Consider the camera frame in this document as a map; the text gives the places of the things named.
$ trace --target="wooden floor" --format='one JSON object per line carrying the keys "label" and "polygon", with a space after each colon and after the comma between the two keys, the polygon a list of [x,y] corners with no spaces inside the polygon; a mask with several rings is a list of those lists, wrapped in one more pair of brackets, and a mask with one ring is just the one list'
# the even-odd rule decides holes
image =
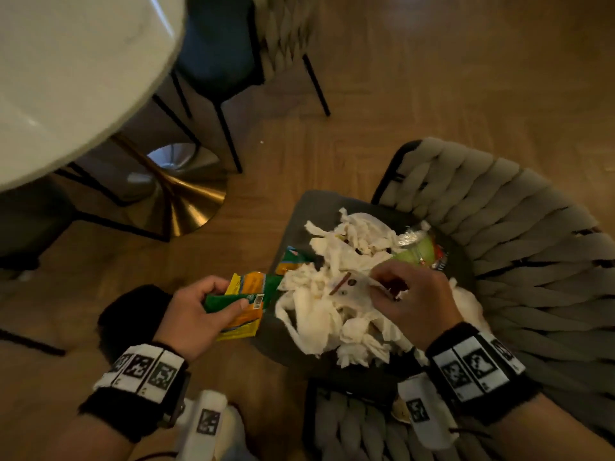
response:
{"label": "wooden floor", "polygon": [[[299,63],[225,104],[245,168],[224,207],[170,244],[84,222],[43,255],[0,305],[3,328],[65,347],[64,358],[0,342],[2,458],[33,460],[106,365],[98,314],[145,283],[172,289],[210,273],[266,269],[299,196],[330,189],[369,200],[406,141],[437,136],[528,166],[615,232],[615,23],[610,0],[325,0],[314,69],[325,118]],[[161,91],[175,110],[172,88]],[[232,162],[209,102],[189,94],[193,128]],[[178,137],[148,107],[127,126],[142,147]],[[81,209],[121,219],[99,194],[68,187]],[[217,344],[193,366],[190,393],[239,404],[263,460],[303,459],[302,379],[246,342]],[[137,454],[168,449],[171,433]]]}

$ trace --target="wristband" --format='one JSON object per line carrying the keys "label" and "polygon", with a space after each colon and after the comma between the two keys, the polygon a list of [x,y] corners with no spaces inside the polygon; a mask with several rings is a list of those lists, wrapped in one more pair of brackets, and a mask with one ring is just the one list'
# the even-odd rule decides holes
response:
{"label": "wristband", "polygon": [[425,354],[440,394],[485,425],[538,394],[521,361],[495,336],[468,323],[445,331]]}
{"label": "wristband", "polygon": [[159,343],[129,347],[94,384],[81,404],[133,443],[154,433],[160,423],[172,426],[188,386],[188,364],[173,348]]}

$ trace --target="person's right hand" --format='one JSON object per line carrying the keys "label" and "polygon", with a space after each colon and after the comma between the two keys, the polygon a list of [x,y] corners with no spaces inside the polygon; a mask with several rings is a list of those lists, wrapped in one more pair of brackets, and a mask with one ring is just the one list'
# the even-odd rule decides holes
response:
{"label": "person's right hand", "polygon": [[409,290],[401,301],[390,300],[377,287],[370,288],[370,295],[374,307],[420,350],[426,350],[438,336],[463,322],[448,279],[440,271],[389,260],[374,267],[370,276],[393,295]]}

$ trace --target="pile of crumpled tissues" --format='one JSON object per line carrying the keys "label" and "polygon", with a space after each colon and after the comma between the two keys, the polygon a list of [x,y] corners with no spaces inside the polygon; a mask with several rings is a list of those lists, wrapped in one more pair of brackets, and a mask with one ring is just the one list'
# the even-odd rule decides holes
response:
{"label": "pile of crumpled tissues", "polygon": [[[313,263],[307,263],[284,275],[278,289],[285,293],[275,305],[275,316],[284,322],[305,354],[320,356],[337,349],[337,364],[343,368],[350,364],[369,367],[374,359],[376,363],[388,363],[391,352],[409,352],[413,348],[410,341],[374,309],[367,283],[353,283],[359,287],[354,294],[334,288],[343,282],[347,272],[368,275],[373,267],[403,249],[397,245],[396,233],[372,215],[348,215],[344,208],[340,213],[341,223],[333,231],[306,223],[306,230],[314,236],[310,246],[324,258],[324,265],[317,271]],[[450,285],[464,319],[488,331],[474,295],[458,287],[455,279],[450,280]],[[288,310],[295,311],[296,328]]]}

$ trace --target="round white table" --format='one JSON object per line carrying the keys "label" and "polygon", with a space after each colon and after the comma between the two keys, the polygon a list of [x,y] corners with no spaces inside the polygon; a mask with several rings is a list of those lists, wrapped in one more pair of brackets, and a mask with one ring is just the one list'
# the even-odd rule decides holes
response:
{"label": "round white table", "polygon": [[0,191],[98,145],[152,97],[185,0],[0,0]]}

